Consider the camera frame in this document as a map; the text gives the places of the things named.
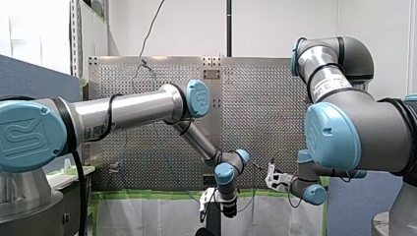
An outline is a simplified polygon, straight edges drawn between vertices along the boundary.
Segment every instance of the metal pole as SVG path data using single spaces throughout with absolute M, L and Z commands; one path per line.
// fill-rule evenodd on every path
M 232 0 L 227 0 L 227 57 L 232 56 Z

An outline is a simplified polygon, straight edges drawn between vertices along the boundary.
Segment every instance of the ur logo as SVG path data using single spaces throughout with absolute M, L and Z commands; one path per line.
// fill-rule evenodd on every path
M 197 91 L 197 101 L 199 109 L 209 106 L 208 92 L 205 88 L 201 88 Z
M 0 124 L 0 132 L 0 152 L 6 159 L 49 149 L 43 122 L 39 117 Z

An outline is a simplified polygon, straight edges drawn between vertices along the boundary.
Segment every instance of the metal frame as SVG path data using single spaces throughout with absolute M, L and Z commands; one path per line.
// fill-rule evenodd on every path
M 71 20 L 71 68 L 72 76 L 81 78 L 83 72 L 83 41 L 81 32 L 81 9 L 80 0 L 71 0 L 70 2 L 70 20 Z
M 288 173 L 295 173 L 297 151 L 304 148 L 302 126 L 307 104 L 305 86 L 301 80 L 291 77 L 289 59 L 224 57 L 144 57 L 142 59 L 139 57 L 90 57 L 89 98 L 105 97 L 116 92 L 133 93 L 131 90 L 123 90 L 129 83 L 125 80 L 131 80 L 138 65 L 144 62 L 160 73 L 160 79 L 165 83 L 181 81 L 183 77 L 191 79 L 188 70 L 192 68 L 192 75 L 194 75 L 192 79 L 205 80 L 212 91 L 212 110 L 208 116 L 197 123 L 214 145 L 223 150 L 248 148 L 252 160 L 265 168 L 268 167 L 269 160 L 275 157 L 276 163 L 279 163 L 278 168 Z M 138 83 L 137 85 L 141 86 L 142 90 L 137 92 L 153 89 L 144 71 L 140 73 L 143 79 L 135 79 L 135 83 Z M 163 132 L 164 140 L 171 142 L 173 134 L 176 134 L 170 133 L 171 127 L 163 123 L 157 123 L 156 126 L 163 129 L 161 132 Z M 142 143 L 152 146 L 154 139 L 150 127 L 138 129 L 141 130 L 139 133 L 137 129 L 129 131 L 130 136 L 137 134 L 137 139 L 142 139 Z M 114 164 L 114 160 L 111 160 L 113 156 L 103 153 L 100 147 L 110 143 L 114 147 L 117 144 L 121 146 L 125 140 L 124 137 L 123 134 L 115 134 L 101 144 L 90 146 L 92 163 L 102 167 L 101 171 L 98 169 L 98 178 L 95 178 L 94 183 L 99 190 L 121 188 L 120 180 L 117 180 L 119 184 L 103 184 L 103 181 L 107 180 L 100 176 L 110 175 L 108 170 L 103 172 L 103 169 L 112 164 L 108 161 L 113 161 Z M 128 187 L 165 191 L 200 190 L 204 186 L 202 176 L 211 174 L 212 168 L 206 167 L 197 153 L 189 152 L 188 148 L 192 148 L 184 147 L 184 144 L 181 138 L 178 138 L 178 141 L 175 140 L 176 147 L 168 146 L 170 146 L 169 151 L 176 152 L 173 158 L 175 171 L 177 173 L 182 171 L 181 175 L 186 177 L 183 178 L 178 174 L 178 176 L 172 176 L 170 172 L 167 172 L 169 170 L 166 169 L 166 163 L 157 157 L 160 150 L 156 149 L 153 153 L 156 156 L 152 157 L 152 160 L 159 161 L 159 163 L 154 164 L 147 171 L 150 171 L 151 175 L 159 171 L 159 176 L 155 178 L 164 184 L 158 182 L 157 185 L 149 186 L 138 182 Z M 130 150 L 135 150 L 137 145 L 141 144 L 129 143 Z M 147 158 L 150 157 L 132 161 L 137 161 L 138 167 L 140 163 L 149 164 L 150 160 Z M 135 173 L 131 173 L 131 178 L 135 181 L 146 181 L 141 179 L 144 177 L 143 174 L 136 173 L 139 171 L 138 168 L 133 170 Z M 181 186 L 174 181 L 175 178 L 179 179 Z M 239 186 L 241 188 L 265 188 L 264 178 L 265 173 L 260 173 L 258 169 L 248 166 L 239 178 Z

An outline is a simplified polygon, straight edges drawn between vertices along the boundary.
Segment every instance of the black cable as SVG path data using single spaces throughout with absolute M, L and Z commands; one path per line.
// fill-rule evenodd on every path
M 209 200 L 208 200 L 208 208 L 206 209 L 206 212 L 202 212 L 202 213 L 200 214 L 200 223 L 205 222 L 205 219 L 206 219 L 206 217 L 207 217 L 207 215 L 208 215 L 208 211 L 209 211 L 209 203 L 211 202 L 212 197 L 215 195 L 215 190 L 216 190 L 216 189 L 214 189 L 214 191 L 212 192 L 211 197 L 209 197 Z
M 110 96 L 110 99 L 108 100 L 108 109 L 107 109 L 107 128 L 104 131 L 104 133 L 98 137 L 95 140 L 92 140 L 91 142 L 97 142 L 102 139 L 104 139 L 108 134 L 110 134 L 111 126 L 113 125 L 113 100 L 118 97 L 122 96 L 123 94 L 117 93 Z
M 84 176 L 84 169 L 81 158 L 77 151 L 73 152 L 74 161 L 77 167 L 77 174 L 80 183 L 80 236 L 84 236 L 86 233 L 86 221 L 87 221 L 87 185 L 86 185 L 86 176 Z
M 221 210 L 221 209 L 218 207 L 218 204 L 217 204 L 217 202 L 215 201 L 215 198 L 214 198 L 214 204 L 215 204 L 215 207 L 217 208 L 217 210 L 218 210 L 218 211 L 220 211 L 220 212 L 224 213 L 224 212 L 223 212 L 223 210 Z
M 153 24 L 154 24 L 154 22 L 155 22 L 155 20 L 156 20 L 157 15 L 159 14 L 159 11 L 160 11 L 160 9 L 161 9 L 161 7 L 162 7 L 162 5 L 163 5 L 163 3 L 164 3 L 164 2 L 165 2 L 165 0 L 162 0 L 162 1 L 160 2 L 159 7 L 157 8 L 156 14 L 155 14 L 155 16 L 153 17 L 152 22 L 150 23 L 149 31 L 148 31 L 147 36 L 146 36 L 146 37 L 145 37 L 145 39 L 144 39 L 144 44 L 142 45 L 142 50 L 141 50 L 141 53 L 139 54 L 139 57 L 142 57 L 142 54 L 143 54 L 143 53 L 144 53 L 144 51 L 145 51 L 145 46 L 147 45 L 147 40 L 148 40 L 148 38 L 149 38 L 149 36 L 150 36 L 150 32 L 152 31 Z
M 301 201 L 303 201 L 302 199 L 300 199 L 300 201 L 298 202 L 298 204 L 295 206 L 292 202 L 291 202 L 291 197 L 290 197 L 290 193 L 292 192 L 292 184 L 297 180 L 296 178 L 294 179 L 295 177 L 294 176 L 292 176 L 292 178 L 291 178 L 291 183 L 289 184 L 289 190 L 288 190 L 288 201 L 289 201 L 289 204 L 291 205 L 291 207 L 293 207 L 293 208 L 298 208 L 300 205 L 301 205 Z
M 7 100 L 35 100 L 34 97 L 25 96 L 25 95 L 6 95 L 0 97 L 0 101 L 7 101 Z
M 352 178 L 350 177 L 349 172 L 344 171 L 344 173 L 346 173 L 348 179 L 345 180 L 345 179 L 343 179 L 343 177 L 340 177 L 341 181 L 343 181 L 344 183 L 350 183 L 350 181 L 352 180 Z
M 302 40 L 307 40 L 307 38 L 305 37 L 300 37 L 297 39 L 297 41 L 294 44 L 294 47 L 292 48 L 292 59 L 291 59 L 291 75 L 292 76 L 299 76 L 301 78 L 301 80 L 305 82 L 304 78 L 299 75 L 298 73 L 298 67 L 297 67 L 297 61 L 298 61 L 298 46 L 300 46 L 300 43 L 302 42 Z
M 187 127 L 180 133 L 179 136 L 183 136 L 185 133 L 187 133 L 188 129 L 190 129 L 191 123 L 193 122 L 193 119 L 190 119 L 190 121 L 187 124 Z

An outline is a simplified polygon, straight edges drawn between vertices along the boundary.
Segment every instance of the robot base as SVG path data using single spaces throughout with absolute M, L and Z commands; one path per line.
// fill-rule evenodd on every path
M 403 183 L 390 212 L 372 220 L 372 236 L 417 235 L 417 188 Z
M 0 218 L 1 235 L 64 235 L 62 199 L 62 193 L 54 191 L 48 204 Z

